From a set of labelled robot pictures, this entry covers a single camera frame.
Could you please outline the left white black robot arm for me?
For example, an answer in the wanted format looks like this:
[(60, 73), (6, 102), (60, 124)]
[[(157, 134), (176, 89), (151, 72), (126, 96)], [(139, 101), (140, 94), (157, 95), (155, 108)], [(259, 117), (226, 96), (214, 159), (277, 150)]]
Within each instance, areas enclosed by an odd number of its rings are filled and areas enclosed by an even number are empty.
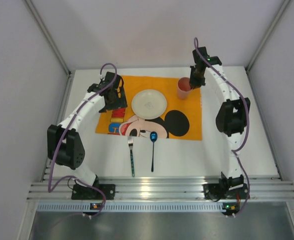
[(100, 82), (93, 83), (80, 104), (57, 125), (47, 129), (47, 157), (55, 164), (73, 170), (72, 178), (83, 186), (92, 187), (97, 175), (84, 163), (85, 148), (81, 134), (99, 113), (126, 108), (127, 101), (123, 78), (113, 72), (100, 75)]

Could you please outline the cream round plate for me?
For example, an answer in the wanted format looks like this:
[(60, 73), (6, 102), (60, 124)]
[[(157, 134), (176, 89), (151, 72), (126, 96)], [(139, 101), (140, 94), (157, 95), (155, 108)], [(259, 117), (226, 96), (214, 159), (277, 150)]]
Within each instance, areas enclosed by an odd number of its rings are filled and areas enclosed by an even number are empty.
[(145, 120), (160, 117), (167, 108), (165, 96), (154, 89), (146, 89), (137, 93), (131, 102), (135, 115)]

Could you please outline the orange cartoon mouse cloth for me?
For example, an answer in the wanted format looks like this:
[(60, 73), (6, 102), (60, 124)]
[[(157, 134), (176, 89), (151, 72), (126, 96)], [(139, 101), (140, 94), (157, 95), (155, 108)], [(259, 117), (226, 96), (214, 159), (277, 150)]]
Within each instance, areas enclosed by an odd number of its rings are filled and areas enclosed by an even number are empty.
[[(202, 140), (201, 91), (193, 90), (186, 99), (179, 99), (178, 81), (171, 77), (123, 76), (128, 106), (103, 112), (95, 132), (144, 138), (156, 132), (163, 139)], [(133, 98), (144, 90), (159, 91), (166, 98), (165, 111), (155, 118), (141, 118), (132, 109)]]

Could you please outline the aluminium mounting rail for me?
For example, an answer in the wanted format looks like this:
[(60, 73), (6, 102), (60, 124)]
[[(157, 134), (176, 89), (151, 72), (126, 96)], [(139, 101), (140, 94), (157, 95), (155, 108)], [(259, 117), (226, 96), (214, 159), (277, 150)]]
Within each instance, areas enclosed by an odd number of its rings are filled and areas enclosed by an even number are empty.
[[(115, 185), (115, 200), (160, 201), (187, 200), (203, 201), (204, 185), (215, 184), (215, 177), (102, 177), (102, 184)], [(66, 201), (71, 199), (69, 182), (63, 180), (53, 192), (47, 191), (48, 180), (31, 184), (27, 199)], [(250, 201), (285, 202), (294, 201), (294, 184), (274, 177), (250, 179)]]

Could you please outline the fork with teal handle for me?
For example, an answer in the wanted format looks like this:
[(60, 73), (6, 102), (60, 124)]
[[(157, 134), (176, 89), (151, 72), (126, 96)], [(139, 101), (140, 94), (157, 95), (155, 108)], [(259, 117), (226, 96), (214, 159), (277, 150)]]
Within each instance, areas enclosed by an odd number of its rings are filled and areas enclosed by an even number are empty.
[(130, 151), (131, 175), (132, 177), (135, 177), (134, 158), (133, 158), (133, 139), (131, 135), (128, 136), (128, 146)]

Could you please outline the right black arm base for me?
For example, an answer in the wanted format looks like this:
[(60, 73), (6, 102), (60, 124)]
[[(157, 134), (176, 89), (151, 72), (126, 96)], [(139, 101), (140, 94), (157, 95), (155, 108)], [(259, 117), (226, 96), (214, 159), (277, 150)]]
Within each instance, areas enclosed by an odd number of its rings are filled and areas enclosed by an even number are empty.
[(218, 183), (208, 183), (203, 185), (206, 200), (218, 202), (220, 200), (245, 200), (249, 190), (246, 184), (240, 188), (232, 190), (223, 189)]

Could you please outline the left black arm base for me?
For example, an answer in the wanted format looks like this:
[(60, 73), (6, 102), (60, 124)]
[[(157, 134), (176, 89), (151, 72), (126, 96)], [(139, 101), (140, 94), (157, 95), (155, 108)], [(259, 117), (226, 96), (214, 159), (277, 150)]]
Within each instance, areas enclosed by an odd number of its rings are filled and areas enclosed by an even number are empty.
[[(100, 184), (98, 189), (104, 193), (106, 200), (113, 200), (115, 197), (116, 185), (114, 184)], [(73, 186), (72, 200), (103, 200), (103, 195), (92, 188), (85, 187), (79, 184)]]

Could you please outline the blue metallic spoon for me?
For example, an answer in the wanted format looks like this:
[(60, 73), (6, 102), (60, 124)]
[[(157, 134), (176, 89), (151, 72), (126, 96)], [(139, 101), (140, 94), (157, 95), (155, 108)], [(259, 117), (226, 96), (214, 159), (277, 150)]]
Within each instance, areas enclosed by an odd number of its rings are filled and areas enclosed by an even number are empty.
[(158, 139), (158, 134), (153, 131), (150, 133), (150, 140), (152, 142), (152, 162), (151, 162), (151, 172), (154, 172), (154, 149), (155, 149), (155, 142)]

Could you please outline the pink plastic cup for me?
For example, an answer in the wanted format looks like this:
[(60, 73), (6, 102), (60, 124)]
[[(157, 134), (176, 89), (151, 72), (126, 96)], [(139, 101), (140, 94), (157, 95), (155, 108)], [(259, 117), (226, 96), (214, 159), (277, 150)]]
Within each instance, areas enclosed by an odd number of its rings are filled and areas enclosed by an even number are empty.
[(177, 82), (177, 97), (184, 100), (189, 96), (191, 91), (190, 79), (188, 77), (180, 78)]

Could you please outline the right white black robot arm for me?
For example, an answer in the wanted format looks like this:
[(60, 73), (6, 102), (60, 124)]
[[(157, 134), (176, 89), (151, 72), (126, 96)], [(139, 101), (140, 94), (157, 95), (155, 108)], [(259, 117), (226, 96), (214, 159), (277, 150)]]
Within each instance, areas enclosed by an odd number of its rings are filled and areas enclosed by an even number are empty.
[(223, 150), (226, 159), (219, 178), (219, 188), (223, 192), (242, 188), (245, 184), (238, 152), (248, 139), (250, 99), (244, 97), (228, 80), (219, 57), (209, 56), (204, 46), (196, 46), (192, 54), (195, 64), (190, 66), (190, 88), (197, 89), (204, 86), (205, 74), (208, 74), (214, 79), (212, 88), (221, 102), (215, 124), (218, 132), (225, 137)]

